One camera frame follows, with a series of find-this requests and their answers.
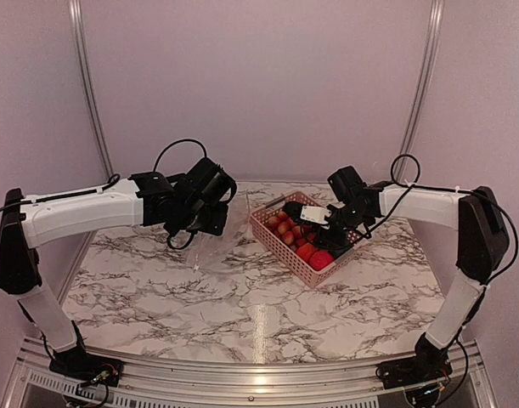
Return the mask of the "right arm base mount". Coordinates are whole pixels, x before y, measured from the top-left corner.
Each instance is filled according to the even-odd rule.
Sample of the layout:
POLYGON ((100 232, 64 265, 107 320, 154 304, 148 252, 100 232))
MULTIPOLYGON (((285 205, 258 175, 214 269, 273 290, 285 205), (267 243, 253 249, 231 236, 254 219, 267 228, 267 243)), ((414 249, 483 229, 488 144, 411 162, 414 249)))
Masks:
POLYGON ((451 374, 448 349, 436 348, 428 342, 417 343, 411 357, 381 362, 375 370, 384 389, 425 383, 451 374))

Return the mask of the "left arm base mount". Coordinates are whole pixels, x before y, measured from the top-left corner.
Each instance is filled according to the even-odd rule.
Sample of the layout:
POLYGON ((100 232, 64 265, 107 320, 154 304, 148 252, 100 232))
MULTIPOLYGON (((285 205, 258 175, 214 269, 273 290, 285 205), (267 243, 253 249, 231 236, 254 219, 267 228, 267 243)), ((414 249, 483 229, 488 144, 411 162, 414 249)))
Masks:
POLYGON ((76 334, 76 346, 61 353, 53 351, 48 369, 66 377, 82 380, 83 387, 99 383, 101 380, 109 387, 116 387, 121 377, 122 361, 90 354, 76 323, 71 323, 76 334))

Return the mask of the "clear zip top bag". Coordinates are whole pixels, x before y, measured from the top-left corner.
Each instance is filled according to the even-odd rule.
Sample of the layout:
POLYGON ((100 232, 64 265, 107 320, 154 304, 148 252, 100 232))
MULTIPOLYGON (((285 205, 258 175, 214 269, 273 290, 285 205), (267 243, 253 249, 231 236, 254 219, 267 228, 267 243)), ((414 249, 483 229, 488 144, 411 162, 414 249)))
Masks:
POLYGON ((220 236, 199 233, 187 250, 186 265, 193 271, 218 266, 245 235, 251 215, 248 189, 238 192, 229 203, 227 223, 220 236))

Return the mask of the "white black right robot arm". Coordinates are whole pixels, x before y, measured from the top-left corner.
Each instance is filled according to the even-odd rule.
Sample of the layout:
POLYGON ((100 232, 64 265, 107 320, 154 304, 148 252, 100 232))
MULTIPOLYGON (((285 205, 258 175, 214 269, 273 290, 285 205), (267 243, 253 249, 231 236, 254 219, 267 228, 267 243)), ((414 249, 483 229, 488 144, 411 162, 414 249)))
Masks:
POLYGON ((505 215, 489 187, 458 190, 392 181, 333 181, 331 187, 339 207, 303 207, 294 217, 319 227, 318 239, 329 249, 345 250, 348 231, 360 226, 372 230, 392 216, 442 225, 458 234, 456 272, 448 294, 408 363, 410 376, 425 381, 440 368, 439 353, 474 317, 499 272, 510 245, 505 215))

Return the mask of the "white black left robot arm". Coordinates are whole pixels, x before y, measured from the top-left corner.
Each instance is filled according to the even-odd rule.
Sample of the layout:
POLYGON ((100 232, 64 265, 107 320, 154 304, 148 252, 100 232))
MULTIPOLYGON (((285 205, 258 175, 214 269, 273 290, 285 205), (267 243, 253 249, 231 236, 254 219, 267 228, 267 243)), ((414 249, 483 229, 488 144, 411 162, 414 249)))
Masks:
POLYGON ((201 158, 188 172, 114 175, 107 184, 55 195, 7 192, 0 208, 0 290, 17 299, 74 377, 94 371, 75 323, 38 270, 39 247, 72 235, 127 226, 162 225, 169 238, 185 231, 220 236, 237 185, 220 165, 201 158))

